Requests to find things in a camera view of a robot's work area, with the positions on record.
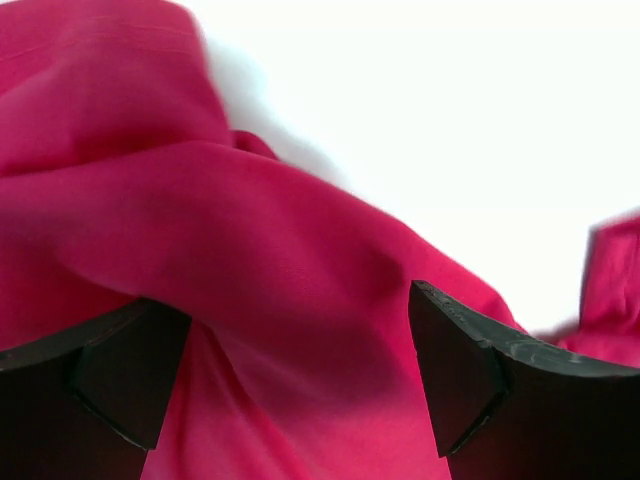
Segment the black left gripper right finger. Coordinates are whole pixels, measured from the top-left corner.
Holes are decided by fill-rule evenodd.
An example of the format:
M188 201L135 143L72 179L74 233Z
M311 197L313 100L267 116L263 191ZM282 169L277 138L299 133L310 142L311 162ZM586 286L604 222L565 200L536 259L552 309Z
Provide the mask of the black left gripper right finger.
M438 454L455 479L635 479L639 372L484 316L427 282L409 321Z

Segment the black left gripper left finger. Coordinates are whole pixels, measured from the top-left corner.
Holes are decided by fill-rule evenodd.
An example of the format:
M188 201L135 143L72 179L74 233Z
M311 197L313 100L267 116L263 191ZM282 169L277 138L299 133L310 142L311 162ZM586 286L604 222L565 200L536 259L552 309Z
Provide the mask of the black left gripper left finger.
M140 479L190 326L141 299L2 351L2 479Z

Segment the red t shirt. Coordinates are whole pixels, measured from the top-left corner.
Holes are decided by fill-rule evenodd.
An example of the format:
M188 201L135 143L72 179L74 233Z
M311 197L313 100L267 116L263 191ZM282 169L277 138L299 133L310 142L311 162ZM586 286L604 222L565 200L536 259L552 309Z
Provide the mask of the red t shirt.
M147 297L194 323L147 479L445 479L409 333L499 294L232 129L166 1L1 8L1 344Z

